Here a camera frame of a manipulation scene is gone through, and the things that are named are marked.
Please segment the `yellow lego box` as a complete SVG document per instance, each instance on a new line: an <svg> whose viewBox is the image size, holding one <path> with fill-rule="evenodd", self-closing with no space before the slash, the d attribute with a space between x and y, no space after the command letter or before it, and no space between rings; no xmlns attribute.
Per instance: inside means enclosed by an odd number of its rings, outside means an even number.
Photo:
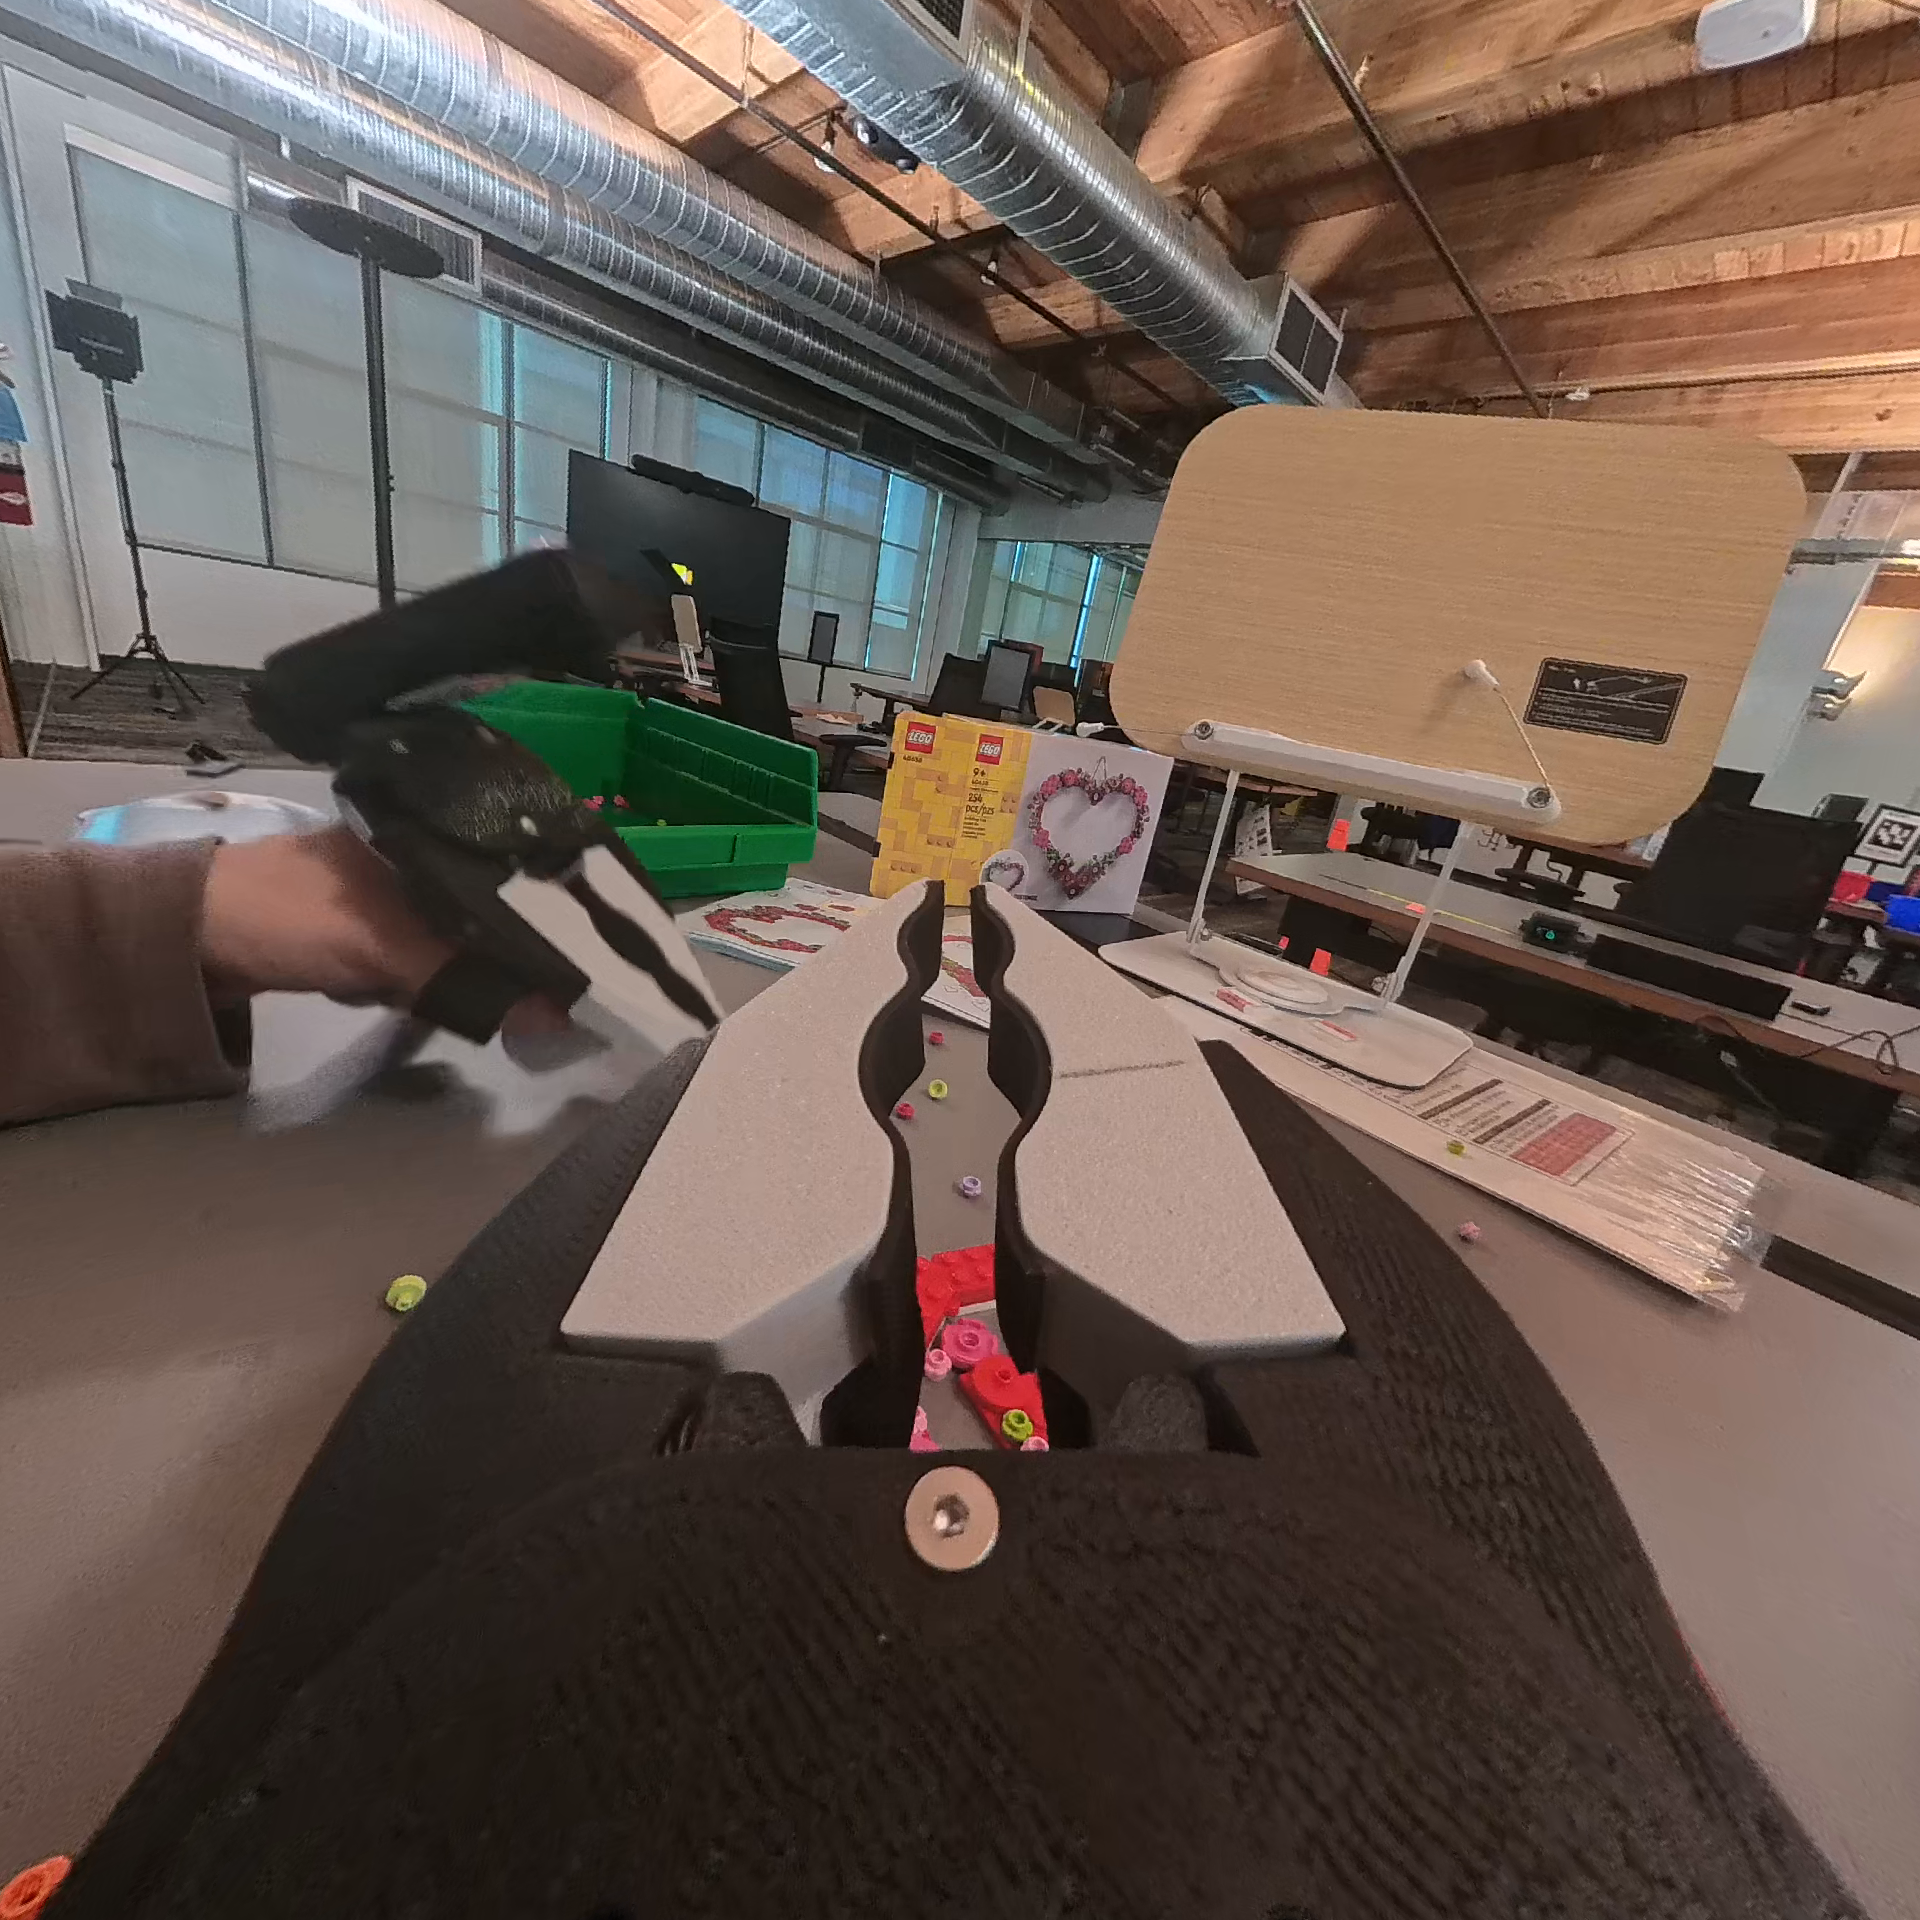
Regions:
<svg viewBox="0 0 1920 1920"><path fill-rule="evenodd" d="M949 903L997 886L1044 913L1129 916L1171 772L1104 738L906 711L866 890L936 878Z"/></svg>

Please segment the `light panel on tripod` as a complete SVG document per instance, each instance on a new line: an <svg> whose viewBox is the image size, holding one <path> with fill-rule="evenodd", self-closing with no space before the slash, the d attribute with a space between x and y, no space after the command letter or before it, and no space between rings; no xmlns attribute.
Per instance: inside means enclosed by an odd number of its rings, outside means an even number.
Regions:
<svg viewBox="0 0 1920 1920"><path fill-rule="evenodd" d="M108 469L120 539L129 560L135 605L135 629L127 647L120 654L103 658L67 699L79 705L112 679L135 666L143 666L150 673L154 707L158 711L181 715L189 709L204 709L203 691L193 685L185 671L170 658L154 629L154 603L132 503L132 476L118 395L120 388L129 388L143 373L140 320L124 309L120 297L79 281L69 281L64 291L54 287L44 289L44 303L51 345L98 383L108 434Z"/></svg>

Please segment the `white ceiling device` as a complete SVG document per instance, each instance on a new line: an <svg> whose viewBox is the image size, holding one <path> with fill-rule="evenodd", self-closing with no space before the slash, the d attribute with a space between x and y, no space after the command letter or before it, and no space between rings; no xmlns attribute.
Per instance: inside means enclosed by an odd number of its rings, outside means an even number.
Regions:
<svg viewBox="0 0 1920 1920"><path fill-rule="evenodd" d="M1784 59L1811 42L1818 2L1721 0L1693 18L1693 65L1721 72Z"/></svg>

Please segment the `person's left hand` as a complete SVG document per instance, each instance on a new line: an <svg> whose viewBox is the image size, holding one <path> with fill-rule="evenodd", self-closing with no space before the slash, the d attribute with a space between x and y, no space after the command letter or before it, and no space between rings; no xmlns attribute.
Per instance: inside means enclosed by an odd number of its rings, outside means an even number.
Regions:
<svg viewBox="0 0 1920 1920"><path fill-rule="evenodd" d="M200 966L216 1004L314 993L405 1007L451 957L388 867L343 826L211 852Z"/></svg>

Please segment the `green plastic bin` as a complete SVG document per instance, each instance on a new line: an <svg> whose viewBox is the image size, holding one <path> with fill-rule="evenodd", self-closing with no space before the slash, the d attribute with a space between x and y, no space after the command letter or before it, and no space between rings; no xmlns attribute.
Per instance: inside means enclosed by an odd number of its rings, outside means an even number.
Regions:
<svg viewBox="0 0 1920 1920"><path fill-rule="evenodd" d="M578 798L622 793L667 818L660 828L614 828L664 899L773 890L814 856L820 761L798 741L580 682L516 680L463 707L538 754Z"/></svg>

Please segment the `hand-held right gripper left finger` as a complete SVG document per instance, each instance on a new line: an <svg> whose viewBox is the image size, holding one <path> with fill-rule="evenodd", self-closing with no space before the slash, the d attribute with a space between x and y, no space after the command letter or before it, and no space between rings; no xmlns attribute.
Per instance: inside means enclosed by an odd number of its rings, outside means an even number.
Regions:
<svg viewBox="0 0 1920 1920"><path fill-rule="evenodd" d="M918 1082L944 890L918 880L727 1012L564 1315L564 1342L766 1375L827 1443L904 1443L920 1396Z"/></svg>

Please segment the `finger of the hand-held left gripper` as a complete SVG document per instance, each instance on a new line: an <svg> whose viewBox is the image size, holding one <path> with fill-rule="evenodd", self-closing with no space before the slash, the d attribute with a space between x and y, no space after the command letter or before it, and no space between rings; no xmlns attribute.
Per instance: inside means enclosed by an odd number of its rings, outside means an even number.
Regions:
<svg viewBox="0 0 1920 1920"><path fill-rule="evenodd" d="M591 843L591 923L617 960L679 1018L698 1032L721 1024L721 1004L681 923L637 857L613 838Z"/></svg>
<svg viewBox="0 0 1920 1920"><path fill-rule="evenodd" d="M660 991L593 929L587 907L561 883L516 877L500 890L544 946L551 946L587 986L564 1000L559 986L540 986L505 1019L505 1050L535 1072L585 1065L604 1053L660 1055Z"/></svg>

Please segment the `silver ventilation duct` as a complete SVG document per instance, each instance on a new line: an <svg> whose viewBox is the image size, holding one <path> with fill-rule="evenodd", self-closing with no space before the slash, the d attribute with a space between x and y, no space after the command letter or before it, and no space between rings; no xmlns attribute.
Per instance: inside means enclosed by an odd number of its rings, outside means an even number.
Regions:
<svg viewBox="0 0 1920 1920"><path fill-rule="evenodd" d="M1074 503L1084 410L441 4L23 2L4 20L271 131Z"/></svg>
<svg viewBox="0 0 1920 1920"><path fill-rule="evenodd" d="M992 4L743 2L853 112L1215 393L1342 404L1342 343L1286 276L1242 276Z"/></svg>

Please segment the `wooden book stand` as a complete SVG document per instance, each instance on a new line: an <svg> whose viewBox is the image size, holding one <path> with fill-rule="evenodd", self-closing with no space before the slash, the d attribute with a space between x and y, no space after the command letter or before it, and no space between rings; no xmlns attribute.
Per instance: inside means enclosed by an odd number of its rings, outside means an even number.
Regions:
<svg viewBox="0 0 1920 1920"><path fill-rule="evenodd" d="M1701 429L1246 408L1183 451L1110 679L1141 749L1584 845L1701 793L1807 515Z"/></svg>

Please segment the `black desk monitor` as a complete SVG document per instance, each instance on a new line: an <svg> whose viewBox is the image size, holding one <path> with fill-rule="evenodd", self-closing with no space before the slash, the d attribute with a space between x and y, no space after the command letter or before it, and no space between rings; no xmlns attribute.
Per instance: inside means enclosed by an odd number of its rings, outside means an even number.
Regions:
<svg viewBox="0 0 1920 1920"><path fill-rule="evenodd" d="M1862 819L1757 806L1763 774L1714 766L1667 826L1645 877L1628 880L1615 920L1684 946L1798 972L1853 856Z"/></svg>

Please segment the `black high-back chair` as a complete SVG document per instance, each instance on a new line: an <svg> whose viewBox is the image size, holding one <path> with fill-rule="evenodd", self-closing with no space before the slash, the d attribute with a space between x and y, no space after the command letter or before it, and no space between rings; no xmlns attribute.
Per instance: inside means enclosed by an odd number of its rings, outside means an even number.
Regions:
<svg viewBox="0 0 1920 1920"><path fill-rule="evenodd" d="M797 744L777 627L716 618L710 621L710 651L721 715L747 733Z"/></svg>

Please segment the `clear bag with paper sheet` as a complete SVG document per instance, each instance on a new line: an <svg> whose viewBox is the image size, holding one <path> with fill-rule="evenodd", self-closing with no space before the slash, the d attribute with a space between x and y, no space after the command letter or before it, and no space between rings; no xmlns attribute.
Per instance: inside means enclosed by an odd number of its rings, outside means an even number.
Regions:
<svg viewBox="0 0 1920 1920"><path fill-rule="evenodd" d="M1759 1274L1778 1192L1745 1149L1578 1092L1542 1070L1468 1053L1422 1089L1386 1089L1227 1019L1164 998L1196 1039L1237 1049L1323 1118L1431 1165L1698 1305L1738 1310ZM1454 1159L1448 1138L1469 1151Z"/></svg>

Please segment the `lego instruction booklet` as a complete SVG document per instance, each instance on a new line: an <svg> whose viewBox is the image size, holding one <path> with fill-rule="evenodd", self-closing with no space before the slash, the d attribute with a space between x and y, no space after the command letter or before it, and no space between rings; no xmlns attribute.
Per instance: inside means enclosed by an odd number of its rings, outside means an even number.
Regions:
<svg viewBox="0 0 1920 1920"><path fill-rule="evenodd" d="M740 892L679 916L688 946L786 972L838 937L878 903L870 894L791 878L774 890ZM941 976L924 993L941 1019L985 1032L992 1004L974 967L974 932L957 912L943 923Z"/></svg>

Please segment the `red lego plate assembly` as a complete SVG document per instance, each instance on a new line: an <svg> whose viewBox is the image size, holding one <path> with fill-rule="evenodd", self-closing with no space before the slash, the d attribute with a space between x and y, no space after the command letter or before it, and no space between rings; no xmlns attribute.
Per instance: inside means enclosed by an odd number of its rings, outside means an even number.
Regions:
<svg viewBox="0 0 1920 1920"><path fill-rule="evenodd" d="M989 1242L918 1258L920 1404L915 1450L1050 1448L1044 1381L1019 1366L999 1325L997 1248Z"/></svg>

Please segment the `silver plastic bag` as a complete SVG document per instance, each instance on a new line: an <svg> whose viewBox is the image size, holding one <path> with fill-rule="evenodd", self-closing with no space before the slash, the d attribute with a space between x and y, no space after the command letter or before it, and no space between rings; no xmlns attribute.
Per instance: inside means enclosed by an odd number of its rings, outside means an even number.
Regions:
<svg viewBox="0 0 1920 1920"><path fill-rule="evenodd" d="M71 838L97 848L161 848L207 838L247 845L284 833L315 833L333 825L327 811L309 804L196 788L88 808L78 814Z"/></svg>

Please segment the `long office desk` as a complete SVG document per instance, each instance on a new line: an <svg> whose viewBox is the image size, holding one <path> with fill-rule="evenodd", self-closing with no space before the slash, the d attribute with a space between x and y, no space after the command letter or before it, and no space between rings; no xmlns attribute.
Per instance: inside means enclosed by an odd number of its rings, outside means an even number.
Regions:
<svg viewBox="0 0 1920 1920"><path fill-rule="evenodd" d="M1339 980L1383 984L1412 957L1405 997L1476 1039L1690 1117L1751 1117L1769 1143L1844 1177L1915 1148L1913 1005L1717 960L1793 986L1776 1019L1752 1019L1585 963L1603 932L1686 950L1593 920L1566 920L1571 941L1540 946L1525 937L1535 912L1488 888L1335 852L1235 857L1224 872L1260 898L1260 937L1289 960L1326 953Z"/></svg>

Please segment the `black floor lamp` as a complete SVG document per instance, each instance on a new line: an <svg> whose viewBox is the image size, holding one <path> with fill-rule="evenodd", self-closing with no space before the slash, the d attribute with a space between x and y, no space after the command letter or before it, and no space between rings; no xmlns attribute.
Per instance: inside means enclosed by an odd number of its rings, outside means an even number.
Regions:
<svg viewBox="0 0 1920 1920"><path fill-rule="evenodd" d="M363 353L369 417L369 482L373 482L373 548L377 603L393 611L399 603L399 557L393 527L393 460L392 460L392 398L386 356L385 281L433 281L442 276L442 254L413 230L380 221L353 205L319 197L296 197L287 216L310 243L348 256L359 265L359 297L363 312Z"/></svg>

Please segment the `black keyboard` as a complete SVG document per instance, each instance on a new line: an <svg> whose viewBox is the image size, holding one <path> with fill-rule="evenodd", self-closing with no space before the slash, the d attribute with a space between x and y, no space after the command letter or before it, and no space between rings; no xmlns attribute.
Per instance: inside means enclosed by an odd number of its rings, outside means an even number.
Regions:
<svg viewBox="0 0 1920 1920"><path fill-rule="evenodd" d="M1606 932L1585 950L1585 963L1594 972L1637 980L1664 993L1696 998L1752 1019L1776 1019L1793 997L1784 978L1740 972L1713 959L1692 959L1677 950Z"/></svg>

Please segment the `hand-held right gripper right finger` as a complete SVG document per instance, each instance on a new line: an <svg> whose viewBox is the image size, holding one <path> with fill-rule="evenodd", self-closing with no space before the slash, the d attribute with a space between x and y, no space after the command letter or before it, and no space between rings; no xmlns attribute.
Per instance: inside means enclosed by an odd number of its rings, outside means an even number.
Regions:
<svg viewBox="0 0 1920 1920"><path fill-rule="evenodd" d="M997 1172L999 1329L1044 1375L1307 1356L1335 1310L1200 1042L999 888L974 890Z"/></svg>

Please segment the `large black monitor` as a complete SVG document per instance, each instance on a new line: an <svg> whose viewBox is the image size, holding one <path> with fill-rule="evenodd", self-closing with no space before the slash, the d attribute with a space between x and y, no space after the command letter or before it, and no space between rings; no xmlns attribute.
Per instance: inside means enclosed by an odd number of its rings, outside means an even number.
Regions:
<svg viewBox="0 0 1920 1920"><path fill-rule="evenodd" d="M569 450L566 539L631 588L688 594L711 631L777 638L791 523L747 492Z"/></svg>

